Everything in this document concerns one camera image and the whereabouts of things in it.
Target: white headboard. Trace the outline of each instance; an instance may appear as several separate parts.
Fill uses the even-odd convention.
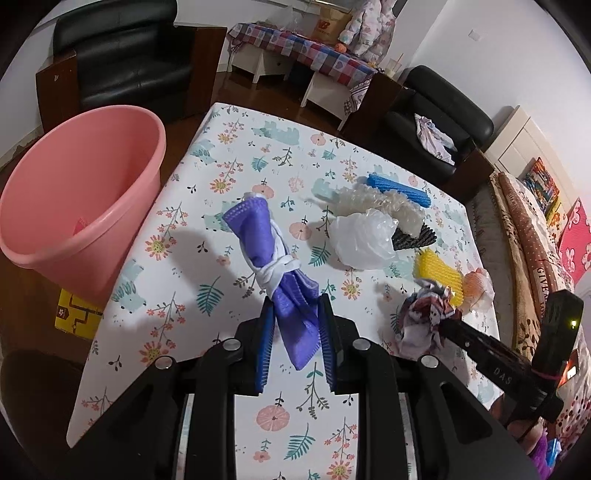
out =
[[[521,106],[513,110],[485,155],[497,170],[506,171],[520,180],[539,157],[558,185],[566,212],[579,197],[558,155]]]

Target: white knot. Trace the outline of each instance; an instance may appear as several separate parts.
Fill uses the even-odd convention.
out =
[[[288,247],[285,244],[285,240],[283,240],[281,230],[274,220],[271,220],[271,235],[275,241],[273,256],[271,261],[261,268],[255,267],[252,264],[251,259],[248,258],[248,255],[244,251],[242,242],[240,242],[240,248],[242,249],[242,255],[244,255],[246,263],[255,273],[256,282],[259,284],[261,290],[265,290],[269,298],[273,297],[275,290],[283,278],[283,274],[297,270],[301,266],[301,262],[288,253]]]

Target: table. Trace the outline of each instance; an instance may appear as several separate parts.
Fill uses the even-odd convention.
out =
[[[318,197],[330,197],[370,172],[427,191],[433,205],[426,221],[438,236],[433,248],[464,273],[481,266],[464,207],[437,188],[323,132],[233,105],[213,105],[129,252],[120,281],[135,288],[128,289],[132,293],[124,304],[111,300],[105,309],[68,443],[75,444],[159,355],[194,358],[232,336],[240,321],[259,315],[263,296],[237,238],[221,219],[245,192],[267,197],[291,252],[330,295],[335,314],[355,320],[360,335],[393,352],[391,322],[417,288],[415,251],[400,251],[384,270],[345,267],[327,236],[332,206]],[[203,292],[216,295],[197,301]],[[492,309],[465,319],[498,337]],[[450,342],[439,357],[486,406],[498,396]],[[329,392],[320,352],[296,371],[277,332],[264,393],[238,397],[235,409],[238,478],[354,478],[358,399]],[[303,438],[307,451],[298,447]]]
[[[314,77],[302,101],[308,100],[342,120],[341,130],[348,116],[357,111],[363,101],[371,77],[377,70],[363,60],[346,53],[338,53],[331,46],[302,37],[289,31],[280,31],[251,23],[239,23],[228,32],[232,38],[232,55],[243,44],[254,45],[264,51],[280,54],[303,63],[314,70]],[[236,64],[254,74],[253,83],[257,83],[262,74],[283,73],[282,62],[267,62],[265,66],[262,54],[256,55],[252,48],[245,52],[244,59]]]

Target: purple fabric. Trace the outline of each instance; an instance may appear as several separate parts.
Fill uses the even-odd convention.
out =
[[[255,267],[264,267],[272,260],[275,242],[266,199],[246,199],[229,209],[223,219]],[[296,370],[304,368],[320,346],[318,297],[318,284],[301,270],[294,270],[283,275],[271,299],[285,349]]]
[[[546,480],[552,473],[552,469],[546,463],[546,450],[548,450],[548,436],[544,431],[534,450],[530,453],[531,461],[538,469],[541,480]]]

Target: wooden floor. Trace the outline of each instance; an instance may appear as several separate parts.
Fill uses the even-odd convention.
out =
[[[336,135],[339,120],[310,102],[300,108],[305,88],[263,77],[258,85],[252,76],[218,73],[214,91],[217,102],[252,108],[281,116]],[[166,126],[167,151],[160,169],[167,179],[187,150],[202,117],[191,117]],[[0,172],[0,191],[16,161]],[[19,349],[35,349],[84,363],[90,342],[54,327],[60,288],[32,270],[13,265],[0,253],[0,339],[4,355]]]

